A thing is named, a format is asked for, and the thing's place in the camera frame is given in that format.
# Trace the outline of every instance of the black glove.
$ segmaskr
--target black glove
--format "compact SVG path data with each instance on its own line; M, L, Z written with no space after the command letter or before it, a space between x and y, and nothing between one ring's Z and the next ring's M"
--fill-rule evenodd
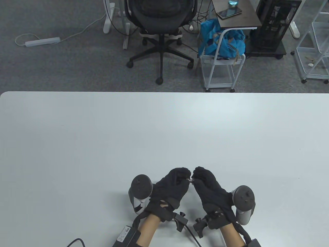
M187 168L171 170L154 185L150 202L145 211L158 216L162 222L172 220L174 209L179 207L181 199L189 188L188 178L190 176L191 172Z
M203 167L197 167L193 172L193 185L200 196L203 209L206 213L215 218L222 212L227 222L222 222L222 226L236 222L237 219L232 210L232 193L227 193L211 171Z

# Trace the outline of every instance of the white shelving unit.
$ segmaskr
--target white shelving unit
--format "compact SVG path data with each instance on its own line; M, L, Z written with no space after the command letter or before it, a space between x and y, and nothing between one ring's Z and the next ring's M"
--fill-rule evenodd
M325 84L329 83L329 23L316 21L319 15L329 14L322 12L327 3L328 0L323 2L308 32L301 38L296 51L291 52L302 83L306 83L307 79L321 79ZM314 48L301 46L307 34L310 35Z

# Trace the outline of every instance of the computer tower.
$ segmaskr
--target computer tower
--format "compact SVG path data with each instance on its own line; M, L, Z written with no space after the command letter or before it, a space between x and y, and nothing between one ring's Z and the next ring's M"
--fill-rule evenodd
M302 0L260 0L256 13L262 26L250 32L246 54L282 58L286 51L281 40L301 2Z

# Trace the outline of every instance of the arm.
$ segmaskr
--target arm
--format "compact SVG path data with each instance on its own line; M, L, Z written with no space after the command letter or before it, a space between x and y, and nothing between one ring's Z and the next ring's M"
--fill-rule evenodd
M142 226L140 227L140 237L137 240L137 244L142 247L148 247L150 245L151 239L158 228L161 220L158 216L150 214Z
M235 230L233 224L229 224L220 228L227 247L243 247L245 242L240 234Z

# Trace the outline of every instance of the smartphone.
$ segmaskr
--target smartphone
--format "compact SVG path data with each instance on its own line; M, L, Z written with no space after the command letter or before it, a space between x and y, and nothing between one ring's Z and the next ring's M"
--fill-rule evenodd
M217 12L216 14L221 18L221 19L226 19L228 17L237 15L237 14L241 14L242 10L239 9L238 7L233 7L233 8L229 8L227 10L223 10L220 12Z

